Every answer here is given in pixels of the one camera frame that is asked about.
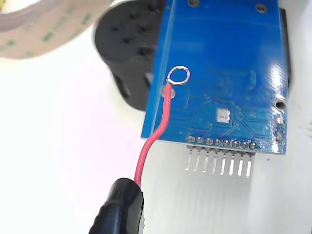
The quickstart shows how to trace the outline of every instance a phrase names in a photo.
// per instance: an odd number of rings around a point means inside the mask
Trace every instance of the mounting hole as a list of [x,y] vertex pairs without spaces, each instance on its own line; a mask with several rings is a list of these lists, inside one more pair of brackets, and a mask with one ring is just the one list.
[[200,4],[200,1],[199,0],[188,0],[187,4],[190,7],[198,7]]
[[139,12],[131,12],[130,15],[129,15],[129,18],[132,19],[132,20],[136,20],[140,17],[140,13]]
[[132,39],[132,37],[124,37],[124,38],[122,39],[122,41],[123,41],[125,44],[130,44],[130,43],[133,41],[133,39]]
[[268,11],[266,5],[264,5],[264,4],[262,4],[262,3],[257,3],[257,4],[255,5],[255,9],[256,9],[259,13],[261,13],[261,14],[265,14],[265,13],[267,13],[267,11]]
[[149,47],[149,46],[141,46],[138,50],[137,53],[142,56],[142,57],[148,57],[149,55],[151,55],[154,52],[154,50]]
[[275,106],[278,110],[286,110],[287,104],[285,103],[284,100],[277,100],[275,103]]
[[139,33],[146,33],[151,27],[147,23],[141,23],[137,26]]

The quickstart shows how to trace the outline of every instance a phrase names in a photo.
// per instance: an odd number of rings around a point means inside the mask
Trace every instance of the tape roll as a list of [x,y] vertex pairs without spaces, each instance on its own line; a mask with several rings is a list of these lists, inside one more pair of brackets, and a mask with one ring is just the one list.
[[0,14],[0,57],[26,59],[45,54],[87,29],[111,0],[41,0]]

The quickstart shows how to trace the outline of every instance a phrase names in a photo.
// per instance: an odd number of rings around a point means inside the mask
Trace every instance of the black plastic part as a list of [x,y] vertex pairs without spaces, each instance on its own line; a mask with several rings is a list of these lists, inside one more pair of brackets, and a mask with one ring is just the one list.
[[290,54],[290,48],[289,48],[289,37],[288,37],[286,10],[280,8],[279,12],[281,15],[280,17],[281,17],[284,43],[285,43],[285,49],[286,49],[287,77],[288,77],[288,88],[289,88],[290,84],[292,83],[292,64],[291,64],[291,54]]
[[95,45],[111,69],[124,100],[132,107],[146,110],[165,1],[136,0],[108,11],[98,22]]
[[143,193],[134,181],[117,180],[89,234],[138,234],[143,205]]

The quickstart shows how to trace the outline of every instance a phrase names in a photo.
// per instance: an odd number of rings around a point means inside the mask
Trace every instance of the white background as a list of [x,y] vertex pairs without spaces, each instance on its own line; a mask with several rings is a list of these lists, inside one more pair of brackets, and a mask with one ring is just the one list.
[[[288,148],[286,156],[256,155],[250,234],[306,234],[312,226],[312,1],[280,5],[288,14],[293,70]],[[144,113],[123,101],[91,37],[89,29],[42,57],[0,59],[0,233],[86,234],[113,182],[134,176]],[[153,193],[181,182],[170,166],[184,156],[185,147],[166,143],[149,153],[142,182],[147,234],[160,227],[176,233],[168,228],[171,219],[157,217],[177,204],[162,206]],[[198,197],[171,201],[201,204]]]

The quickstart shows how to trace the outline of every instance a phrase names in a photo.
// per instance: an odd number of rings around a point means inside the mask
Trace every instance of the red wire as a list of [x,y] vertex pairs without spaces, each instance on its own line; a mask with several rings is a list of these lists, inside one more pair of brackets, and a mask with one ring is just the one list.
[[141,187],[141,179],[143,173],[143,167],[146,160],[147,153],[152,146],[152,144],[165,132],[170,118],[170,107],[171,107],[171,84],[167,84],[165,88],[165,96],[164,96],[164,106],[162,119],[159,127],[156,131],[147,139],[140,153],[140,157],[136,166],[136,174],[135,174],[135,183]]

